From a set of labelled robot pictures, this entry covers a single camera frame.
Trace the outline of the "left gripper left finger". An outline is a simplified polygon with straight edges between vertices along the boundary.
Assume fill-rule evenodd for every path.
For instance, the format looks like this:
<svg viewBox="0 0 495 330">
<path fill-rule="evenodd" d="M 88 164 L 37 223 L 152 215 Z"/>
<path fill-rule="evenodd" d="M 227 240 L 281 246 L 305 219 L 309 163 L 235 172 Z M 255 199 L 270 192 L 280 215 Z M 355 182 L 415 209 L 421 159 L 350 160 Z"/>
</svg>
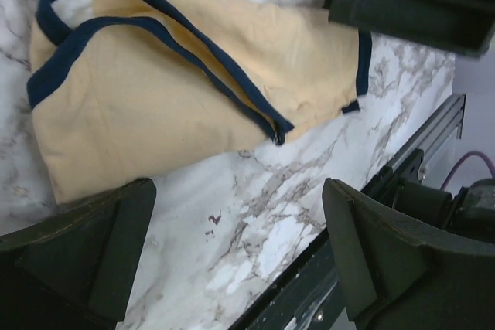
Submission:
<svg viewBox="0 0 495 330">
<path fill-rule="evenodd" d="M 1 237 L 3 329 L 114 329 L 124 320 L 155 205 L 139 179 Z"/>
</svg>

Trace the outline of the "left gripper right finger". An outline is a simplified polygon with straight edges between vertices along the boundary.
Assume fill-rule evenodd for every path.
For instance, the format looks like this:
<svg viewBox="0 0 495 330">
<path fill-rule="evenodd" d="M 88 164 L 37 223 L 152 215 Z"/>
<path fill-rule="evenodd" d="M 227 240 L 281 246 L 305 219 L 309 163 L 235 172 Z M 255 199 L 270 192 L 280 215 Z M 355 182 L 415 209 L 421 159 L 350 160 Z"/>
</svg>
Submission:
<svg viewBox="0 0 495 330">
<path fill-rule="evenodd" d="M 494 188 L 473 193 L 494 209 Z M 329 179 L 329 241 L 358 329 L 492 329 L 494 239 L 431 226 Z"/>
</svg>

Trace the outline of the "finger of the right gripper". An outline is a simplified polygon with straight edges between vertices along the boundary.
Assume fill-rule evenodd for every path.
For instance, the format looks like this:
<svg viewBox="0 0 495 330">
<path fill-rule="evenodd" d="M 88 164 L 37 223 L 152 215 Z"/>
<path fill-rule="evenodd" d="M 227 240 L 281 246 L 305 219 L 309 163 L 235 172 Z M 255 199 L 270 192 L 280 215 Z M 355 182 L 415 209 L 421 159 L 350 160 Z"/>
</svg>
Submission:
<svg viewBox="0 0 495 330">
<path fill-rule="evenodd" d="M 494 0 L 325 0 L 329 20 L 480 58 L 494 36 Z"/>
</svg>

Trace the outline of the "beige underwear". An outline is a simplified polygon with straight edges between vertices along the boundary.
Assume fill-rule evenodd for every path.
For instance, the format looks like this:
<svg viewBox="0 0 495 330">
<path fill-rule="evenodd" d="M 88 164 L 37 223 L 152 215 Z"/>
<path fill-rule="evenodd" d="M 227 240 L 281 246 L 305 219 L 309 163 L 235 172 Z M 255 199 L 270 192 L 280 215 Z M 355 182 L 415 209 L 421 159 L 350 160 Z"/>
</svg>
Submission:
<svg viewBox="0 0 495 330">
<path fill-rule="evenodd" d="M 372 38 L 250 0 L 39 0 L 29 54 L 36 140 L 66 203 L 357 111 Z"/>
</svg>

